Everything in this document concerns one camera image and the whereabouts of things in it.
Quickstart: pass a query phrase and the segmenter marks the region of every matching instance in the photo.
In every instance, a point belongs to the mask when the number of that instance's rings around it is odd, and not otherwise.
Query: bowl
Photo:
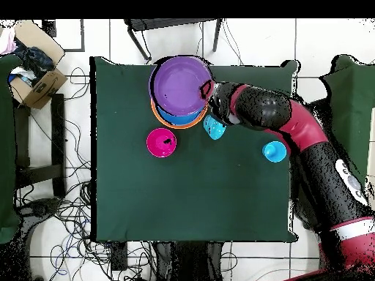
[[[202,109],[187,116],[174,116],[168,112],[165,112],[160,106],[157,106],[157,111],[159,112],[160,116],[173,125],[186,125],[191,123],[200,114]]]
[[[198,57],[175,56],[154,69],[149,79],[149,93],[165,112],[189,116],[206,105],[201,87],[208,80],[212,80],[209,67]]]
[[[151,100],[151,109],[152,109],[152,112],[153,114],[155,115],[156,119],[163,125],[169,127],[169,128],[173,128],[175,130],[186,130],[187,128],[190,128],[194,125],[197,125],[203,118],[204,118],[204,115],[206,114],[207,112],[207,108],[208,108],[208,104],[206,104],[204,106],[204,108],[202,109],[202,111],[200,112],[200,114],[191,122],[191,123],[188,123],[186,125],[173,125],[169,122],[167,122],[165,119],[163,119],[163,117],[159,114],[157,108],[156,108],[156,105],[155,103]]]
[[[166,128],[151,131],[146,139],[147,149],[155,157],[168,157],[174,152],[176,145],[176,136]]]

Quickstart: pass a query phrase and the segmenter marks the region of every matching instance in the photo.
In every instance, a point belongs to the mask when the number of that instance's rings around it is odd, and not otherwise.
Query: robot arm
[[[375,266],[374,213],[360,183],[303,105],[275,91],[236,83],[216,83],[210,96],[221,122],[274,133],[299,153],[326,264],[334,270]]]

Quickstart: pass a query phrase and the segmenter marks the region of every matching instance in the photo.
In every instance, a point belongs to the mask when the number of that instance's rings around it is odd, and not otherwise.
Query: cardboard box
[[[52,59],[55,67],[65,54],[63,48],[32,20],[23,20],[17,23],[15,25],[15,36],[26,47],[32,48],[35,46],[46,53]],[[30,108],[41,109],[66,81],[67,78],[55,69],[54,71],[48,71],[34,88],[27,85],[19,77],[12,80],[10,85],[12,86],[13,96],[19,103]]]

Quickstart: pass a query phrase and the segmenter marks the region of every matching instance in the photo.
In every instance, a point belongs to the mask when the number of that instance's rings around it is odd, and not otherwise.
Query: small blue cup
[[[270,162],[281,162],[286,156],[286,147],[279,141],[267,143],[261,151]]]
[[[224,134],[226,125],[222,125],[220,122],[208,115],[204,118],[203,128],[213,140],[217,140]]]

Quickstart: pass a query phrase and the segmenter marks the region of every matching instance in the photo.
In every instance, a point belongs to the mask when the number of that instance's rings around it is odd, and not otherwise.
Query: stacked bowls
[[[155,68],[149,79],[152,111],[164,125],[184,129],[201,121],[207,112],[207,100],[200,88],[212,80],[209,67],[198,57],[167,58]]]

